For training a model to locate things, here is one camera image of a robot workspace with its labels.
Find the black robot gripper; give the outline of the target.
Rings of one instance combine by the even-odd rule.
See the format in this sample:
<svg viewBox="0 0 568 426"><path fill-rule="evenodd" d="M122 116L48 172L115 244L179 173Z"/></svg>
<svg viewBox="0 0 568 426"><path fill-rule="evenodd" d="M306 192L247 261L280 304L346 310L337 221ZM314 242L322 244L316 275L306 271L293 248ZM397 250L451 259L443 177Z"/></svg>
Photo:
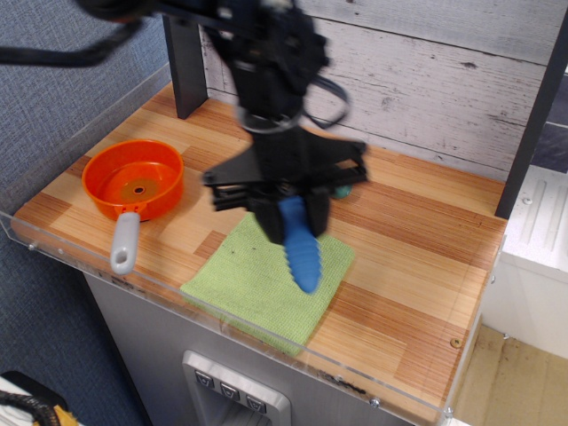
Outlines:
<svg viewBox="0 0 568 426"><path fill-rule="evenodd" d="M206 170L202 182L212 190L217 210L252 212L271 243L284 241L279 201L304 197L314 237L327 230L330 194L367 181L367 144L324 137L302 127L274 133L252 132L252 145Z"/></svg>

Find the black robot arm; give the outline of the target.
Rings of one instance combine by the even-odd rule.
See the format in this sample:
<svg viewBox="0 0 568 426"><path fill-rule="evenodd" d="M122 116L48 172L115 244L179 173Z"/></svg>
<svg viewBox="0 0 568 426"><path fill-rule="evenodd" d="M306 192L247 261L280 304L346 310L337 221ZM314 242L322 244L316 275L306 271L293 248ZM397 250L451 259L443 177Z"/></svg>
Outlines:
<svg viewBox="0 0 568 426"><path fill-rule="evenodd" d="M203 27L233 78L240 126L252 143L207 170L216 209L252 212L269 241L297 225L319 236L340 187L367 180L363 142L326 138L301 126L311 85L334 91L321 75L326 39L294 1L82 1L91 16L129 22L157 12Z"/></svg>

